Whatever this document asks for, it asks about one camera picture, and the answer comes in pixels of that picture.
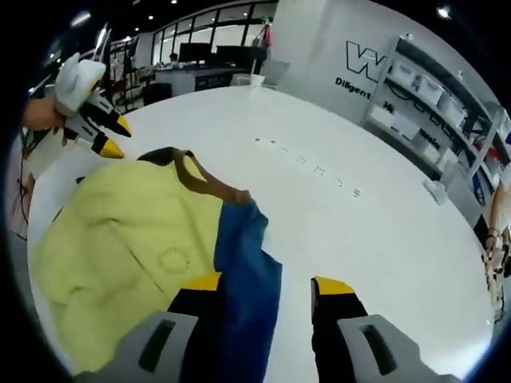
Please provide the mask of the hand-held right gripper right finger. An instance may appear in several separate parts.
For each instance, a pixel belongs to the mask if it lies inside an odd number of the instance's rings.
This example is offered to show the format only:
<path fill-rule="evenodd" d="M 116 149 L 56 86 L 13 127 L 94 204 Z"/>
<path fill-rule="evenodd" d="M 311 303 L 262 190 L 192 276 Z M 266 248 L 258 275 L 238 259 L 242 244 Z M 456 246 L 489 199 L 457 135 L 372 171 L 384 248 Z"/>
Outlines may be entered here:
<path fill-rule="evenodd" d="M 320 382 L 454 382 L 421 359 L 418 344 L 379 314 L 369 315 L 344 282 L 311 279 L 312 349 Z"/>

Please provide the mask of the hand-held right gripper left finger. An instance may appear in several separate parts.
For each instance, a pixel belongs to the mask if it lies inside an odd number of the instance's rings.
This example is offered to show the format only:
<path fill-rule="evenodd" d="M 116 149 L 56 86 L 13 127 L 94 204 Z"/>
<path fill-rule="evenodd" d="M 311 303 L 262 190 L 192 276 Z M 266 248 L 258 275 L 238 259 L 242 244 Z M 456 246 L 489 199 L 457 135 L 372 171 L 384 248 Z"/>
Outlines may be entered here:
<path fill-rule="evenodd" d="M 185 283 L 170 307 L 133 327 L 99 370 L 79 373 L 75 382 L 179 382 L 198 328 L 218 301 L 221 273 Z"/>

